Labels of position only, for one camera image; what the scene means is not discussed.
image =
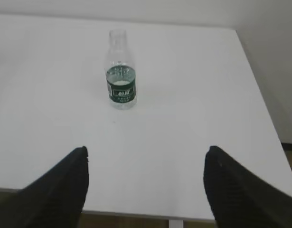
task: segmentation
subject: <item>floor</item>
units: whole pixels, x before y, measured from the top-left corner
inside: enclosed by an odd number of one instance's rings
[[[285,152],[292,168],[292,151]],[[10,193],[0,192],[0,202]],[[214,222],[185,221],[184,228],[215,228]],[[168,228],[168,220],[125,216],[105,216],[82,214],[79,228]]]

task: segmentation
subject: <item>white table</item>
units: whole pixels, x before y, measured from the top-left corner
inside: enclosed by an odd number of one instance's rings
[[[108,32],[124,28],[138,103],[109,106]],[[0,188],[89,151],[84,209],[213,219],[205,154],[218,145],[292,196],[292,173],[235,31],[0,15]]]

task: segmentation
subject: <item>green label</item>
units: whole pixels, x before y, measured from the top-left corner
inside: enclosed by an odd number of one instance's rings
[[[109,97],[117,103],[127,103],[136,96],[135,79],[126,85],[114,85],[107,81]]]

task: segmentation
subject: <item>table leg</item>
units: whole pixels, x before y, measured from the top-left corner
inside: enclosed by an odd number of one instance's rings
[[[184,221],[182,221],[182,220],[169,220],[169,228],[184,228]]]

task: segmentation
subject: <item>bottle neck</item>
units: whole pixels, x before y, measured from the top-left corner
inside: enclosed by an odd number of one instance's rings
[[[110,31],[110,48],[116,50],[127,48],[127,36],[125,30]]]

